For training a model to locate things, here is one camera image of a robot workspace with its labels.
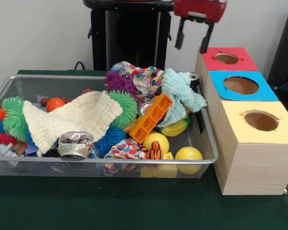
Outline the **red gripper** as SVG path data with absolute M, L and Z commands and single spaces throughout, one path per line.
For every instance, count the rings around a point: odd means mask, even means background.
M 175 48 L 180 50 L 184 40 L 185 19 L 199 19 L 208 25 L 205 37 L 202 39 L 200 53 L 206 53 L 209 41 L 214 28 L 214 23 L 218 23 L 225 12 L 226 0 L 176 0 L 174 3 L 174 13 L 181 17 L 178 28 Z

